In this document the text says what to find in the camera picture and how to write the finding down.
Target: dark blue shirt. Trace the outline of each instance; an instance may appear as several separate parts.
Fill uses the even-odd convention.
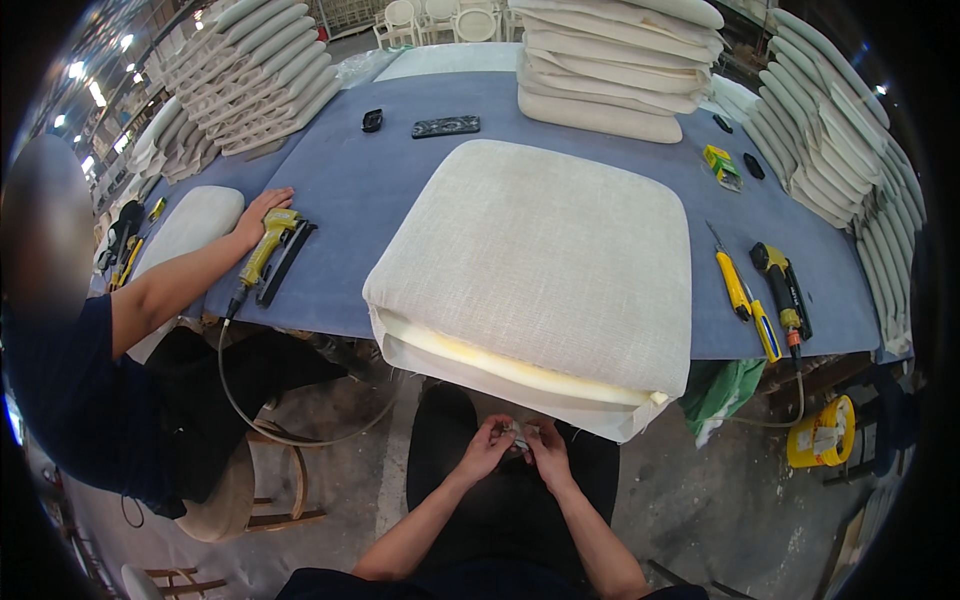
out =
[[[63,472],[148,505],[173,489],[159,390],[142,365],[112,360],[110,296],[76,322],[17,318],[3,304],[4,369],[30,435]]]
[[[299,568],[276,600],[588,600],[559,574],[538,564],[483,559],[405,581],[366,581],[325,568]],[[646,600],[708,600],[700,586],[676,586],[645,596]]]

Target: black smartphone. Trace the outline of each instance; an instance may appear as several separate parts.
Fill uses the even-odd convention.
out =
[[[436,137],[437,135],[454,135],[456,133],[477,133],[480,131],[480,117],[468,114],[462,117],[444,117],[417,121],[411,135],[414,139],[422,137]]]

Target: pneumatic staple gun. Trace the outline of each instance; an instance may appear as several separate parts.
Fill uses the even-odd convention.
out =
[[[233,293],[227,308],[228,320],[236,315],[253,286],[257,287],[257,305],[270,306],[276,296],[276,289],[303,248],[306,238],[317,228],[290,208],[271,208],[263,218],[263,227],[266,229],[263,237],[240,271],[240,287]],[[280,259],[275,266],[268,265],[267,261],[277,246],[283,247]]]

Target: table surface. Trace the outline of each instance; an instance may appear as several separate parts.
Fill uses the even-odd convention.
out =
[[[374,108],[384,111],[383,128],[362,133],[362,117]],[[410,137],[416,121],[463,114],[480,116],[480,133]],[[711,117],[705,110],[678,115],[683,141],[655,144],[528,119],[516,105],[513,73],[405,77],[344,90],[280,151],[250,162],[240,156],[218,157],[197,176],[172,187],[160,183],[147,206],[165,195],[168,215],[197,185],[234,187],[247,202],[263,189],[293,186],[293,208],[319,228],[300,251],[270,308],[248,301],[237,318],[370,338],[370,317],[361,297],[364,280],[441,161],[456,146],[475,138],[527,144],[632,171],[677,193],[690,231],[692,359],[763,355],[754,326],[740,322],[732,312],[707,219],[771,315],[776,310],[769,287],[751,265],[748,251],[756,241],[764,241],[791,259],[814,330],[804,344],[804,355],[878,348],[876,312],[850,236],[789,198],[736,123],[733,134],[727,134]],[[756,180],[743,168],[742,193],[720,187],[702,157],[707,144],[727,150],[738,167],[743,167],[743,153],[751,153],[766,179]],[[204,309],[225,314],[240,267],[207,292]],[[779,329],[778,334],[784,345]]]

